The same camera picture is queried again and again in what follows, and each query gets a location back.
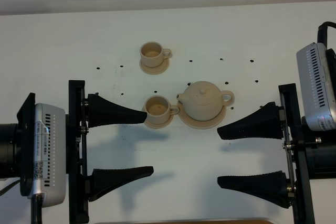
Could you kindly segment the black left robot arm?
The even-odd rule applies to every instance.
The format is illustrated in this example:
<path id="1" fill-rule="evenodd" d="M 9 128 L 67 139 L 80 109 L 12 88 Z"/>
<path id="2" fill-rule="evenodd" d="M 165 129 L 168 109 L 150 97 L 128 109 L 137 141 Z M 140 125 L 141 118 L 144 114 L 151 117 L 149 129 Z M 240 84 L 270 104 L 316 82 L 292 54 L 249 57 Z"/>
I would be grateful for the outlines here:
<path id="1" fill-rule="evenodd" d="M 31 222 L 42 222 L 42 209 L 69 199 L 70 223 L 88 223 L 88 204 L 105 194 L 149 177 L 151 166 L 94 169 L 87 173 L 90 128 L 141 124 L 147 114 L 85 93 L 83 80 L 69 81 L 68 110 L 36 103 L 30 93 L 17 123 L 1 125 L 1 178 L 14 178 L 31 201 Z"/>

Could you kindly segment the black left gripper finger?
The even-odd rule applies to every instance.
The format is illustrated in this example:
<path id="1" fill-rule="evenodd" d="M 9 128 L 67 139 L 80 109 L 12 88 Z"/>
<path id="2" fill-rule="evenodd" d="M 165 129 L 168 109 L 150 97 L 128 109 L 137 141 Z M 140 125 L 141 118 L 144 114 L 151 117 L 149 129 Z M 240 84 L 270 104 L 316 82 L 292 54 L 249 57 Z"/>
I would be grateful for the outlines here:
<path id="1" fill-rule="evenodd" d="M 94 169 L 88 176 L 88 200 L 95 201 L 105 194 L 131 183 L 149 177 L 154 173 L 152 166 L 127 169 Z"/>
<path id="2" fill-rule="evenodd" d="M 88 127 L 111 124 L 144 123 L 147 113 L 112 103 L 99 95 L 88 94 Z"/>

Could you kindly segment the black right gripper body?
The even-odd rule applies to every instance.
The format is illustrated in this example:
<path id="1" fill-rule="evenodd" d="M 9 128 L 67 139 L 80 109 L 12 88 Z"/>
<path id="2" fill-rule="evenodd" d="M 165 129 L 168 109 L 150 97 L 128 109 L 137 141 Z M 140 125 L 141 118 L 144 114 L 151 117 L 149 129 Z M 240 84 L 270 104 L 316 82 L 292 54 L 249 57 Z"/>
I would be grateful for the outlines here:
<path id="1" fill-rule="evenodd" d="M 294 223 L 315 223 L 296 85 L 280 85 L 279 94 L 285 115 L 282 128 L 289 174 L 287 192 L 293 220 Z"/>

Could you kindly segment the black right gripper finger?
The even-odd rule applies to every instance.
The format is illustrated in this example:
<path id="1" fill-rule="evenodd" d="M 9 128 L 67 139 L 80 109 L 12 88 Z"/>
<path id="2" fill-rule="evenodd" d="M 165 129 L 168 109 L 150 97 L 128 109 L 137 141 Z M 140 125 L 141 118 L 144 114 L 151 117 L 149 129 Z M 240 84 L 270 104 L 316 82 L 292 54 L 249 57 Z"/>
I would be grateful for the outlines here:
<path id="1" fill-rule="evenodd" d="M 217 133 L 222 140 L 241 138 L 271 138 L 284 137 L 282 124 L 285 121 L 285 111 L 274 102 L 269 102 L 251 115 L 231 124 L 219 127 Z"/>
<path id="2" fill-rule="evenodd" d="M 222 189 L 246 193 L 282 208 L 290 207 L 287 178 L 282 171 L 253 176 L 221 176 L 217 183 Z"/>

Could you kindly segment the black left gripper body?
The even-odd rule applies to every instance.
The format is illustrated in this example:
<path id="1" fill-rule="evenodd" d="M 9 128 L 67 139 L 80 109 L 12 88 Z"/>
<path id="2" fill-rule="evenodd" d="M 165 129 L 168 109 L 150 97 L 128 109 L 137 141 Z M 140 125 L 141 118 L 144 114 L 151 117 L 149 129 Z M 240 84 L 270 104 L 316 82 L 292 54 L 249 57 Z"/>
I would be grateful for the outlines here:
<path id="1" fill-rule="evenodd" d="M 88 223 L 88 199 L 85 191 L 87 175 L 87 111 L 85 81 L 69 81 L 68 110 L 68 186 L 69 222 Z"/>

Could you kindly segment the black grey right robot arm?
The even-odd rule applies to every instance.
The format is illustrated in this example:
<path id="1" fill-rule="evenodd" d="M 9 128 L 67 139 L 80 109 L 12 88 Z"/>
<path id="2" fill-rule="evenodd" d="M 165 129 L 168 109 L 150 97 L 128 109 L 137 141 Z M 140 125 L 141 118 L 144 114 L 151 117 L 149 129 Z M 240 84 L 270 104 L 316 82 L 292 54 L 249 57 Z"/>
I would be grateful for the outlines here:
<path id="1" fill-rule="evenodd" d="M 217 132 L 223 140 L 271 138 L 284 140 L 288 173 L 221 176 L 223 189 L 235 190 L 292 208 L 294 223 L 314 223 L 310 181 L 335 178 L 335 130 L 312 131 L 300 116 L 296 85 L 279 87 L 281 105 L 269 102 L 253 114 Z"/>

